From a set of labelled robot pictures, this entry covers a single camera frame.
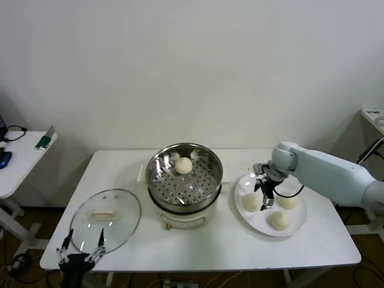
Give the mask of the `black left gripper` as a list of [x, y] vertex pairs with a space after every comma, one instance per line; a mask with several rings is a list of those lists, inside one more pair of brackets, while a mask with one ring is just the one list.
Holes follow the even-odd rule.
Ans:
[[79, 288], [82, 286], [83, 278], [87, 272], [92, 270], [95, 262], [98, 262], [106, 253], [104, 229], [101, 230], [96, 249], [90, 254], [70, 254], [67, 249], [71, 243], [73, 229], [64, 238], [62, 245], [56, 249], [59, 258], [59, 268], [63, 274], [62, 288]]

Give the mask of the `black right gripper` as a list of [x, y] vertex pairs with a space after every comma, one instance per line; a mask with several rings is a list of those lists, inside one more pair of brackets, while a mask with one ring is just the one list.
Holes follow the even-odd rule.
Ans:
[[271, 209], [274, 205], [274, 189], [281, 182], [272, 181], [269, 178], [257, 179], [254, 185], [254, 192], [260, 190], [263, 193], [262, 205], [260, 210]]

